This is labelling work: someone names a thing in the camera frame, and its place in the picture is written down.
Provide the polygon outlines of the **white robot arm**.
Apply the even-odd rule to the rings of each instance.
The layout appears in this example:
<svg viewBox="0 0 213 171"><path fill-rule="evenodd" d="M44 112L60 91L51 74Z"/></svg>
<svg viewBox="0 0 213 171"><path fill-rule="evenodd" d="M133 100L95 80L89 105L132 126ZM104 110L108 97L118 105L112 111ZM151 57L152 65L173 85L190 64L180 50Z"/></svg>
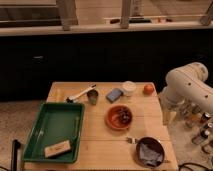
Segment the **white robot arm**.
<svg viewBox="0 0 213 171"><path fill-rule="evenodd" d="M208 75L207 67L200 62L167 73L166 86L159 93L164 125L169 124L171 113L178 112L187 100L198 105L204 112L213 114L213 88L205 83Z"/></svg>

